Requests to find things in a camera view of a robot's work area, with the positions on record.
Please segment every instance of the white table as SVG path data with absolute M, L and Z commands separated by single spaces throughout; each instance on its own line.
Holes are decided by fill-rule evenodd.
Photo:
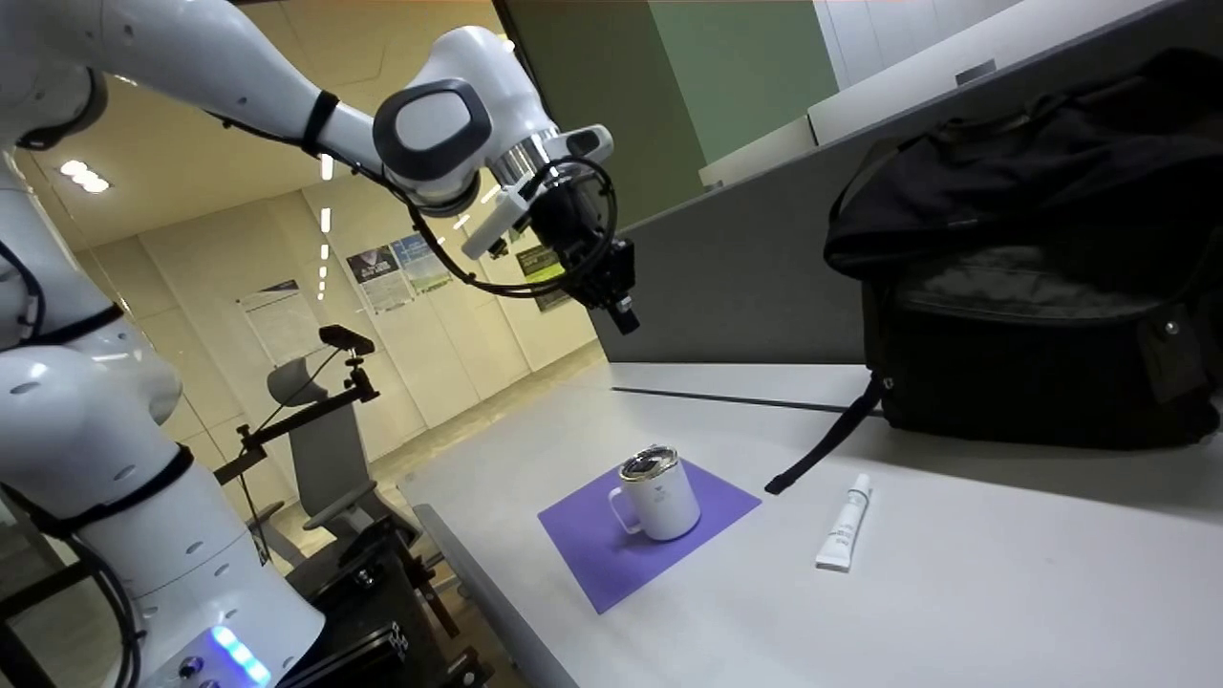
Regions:
M 531 684 L 1223 684 L 1223 444 L 1095 453 L 869 420 L 763 497 L 832 418 L 613 391 L 852 402 L 856 383 L 846 367 L 589 371 L 408 476 L 404 497 Z M 596 614 L 540 513 L 649 444 L 763 503 Z M 814 569 L 856 474 L 875 483 L 856 567 Z

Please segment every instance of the mug handle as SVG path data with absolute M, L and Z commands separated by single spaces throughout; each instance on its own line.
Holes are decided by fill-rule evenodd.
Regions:
M 622 484 L 617 484 L 617 488 L 608 494 L 608 508 L 613 508 L 619 531 L 622 531 L 622 534 L 642 534 L 642 518 L 637 518 L 637 523 L 626 523 L 626 515 L 619 513 L 619 502 L 622 502 Z

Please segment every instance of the floor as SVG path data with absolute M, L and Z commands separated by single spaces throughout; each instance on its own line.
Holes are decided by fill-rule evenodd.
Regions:
M 568 374 L 582 374 L 582 371 L 605 367 L 605 364 L 608 358 L 596 345 L 582 349 L 582 351 L 559 358 L 556 367 L 516 383 L 514 391 L 491 397 L 487 404 L 449 420 L 444 429 L 432 429 L 427 437 L 404 444 L 402 450 L 372 462 L 382 502 L 398 513 L 408 513 L 398 484 L 412 471 L 435 462 L 449 446 L 456 446 L 477 433 L 491 433 L 502 418 L 509 418 L 516 404 L 547 395 L 559 380 L 568 380 Z M 292 534 L 292 544 L 307 554 L 328 544 L 328 534 L 323 534 L 323 531 L 303 531 L 298 508 L 280 513 L 274 527 L 283 534 Z M 491 681 L 495 688 L 519 688 L 525 681 L 516 676 L 514 656 L 505 652 L 505 647 L 495 634 L 495 625 L 487 623 L 487 614 L 464 599 L 464 583 L 456 581 L 449 563 L 440 563 L 440 554 L 427 544 L 422 544 L 418 554 L 435 563 L 435 588 L 459 623 L 459 639 L 449 639 L 435 625 L 444 652 L 456 656 L 459 651 L 477 651 L 477 656 L 495 673 L 495 681 Z M 36 656 L 52 673 L 52 681 L 60 688 L 106 684 L 103 673 L 115 656 L 115 625 L 106 618 L 103 599 L 93 592 L 93 583 L 78 583 L 60 597 L 37 602 L 36 611 L 14 618 L 14 629 L 36 651 Z

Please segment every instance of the purple mat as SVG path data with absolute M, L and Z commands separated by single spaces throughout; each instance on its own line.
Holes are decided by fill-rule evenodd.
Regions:
M 617 484 L 619 466 L 540 513 L 540 523 L 599 614 L 761 503 L 739 484 L 693 462 L 683 466 L 701 502 L 701 523 L 673 544 L 619 531 L 608 513 L 608 488 Z

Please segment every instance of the bag strap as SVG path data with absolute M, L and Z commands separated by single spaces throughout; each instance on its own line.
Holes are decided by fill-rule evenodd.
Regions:
M 846 444 L 850 433 L 856 433 L 856 423 L 863 423 L 863 418 L 870 418 L 870 408 L 882 397 L 882 374 L 870 374 L 869 391 L 837 418 L 837 423 L 785 474 L 775 474 L 763 494 L 785 494 L 793 488 L 805 471 L 814 471 L 814 462 L 822 462 L 824 453 L 832 453 L 832 446 Z

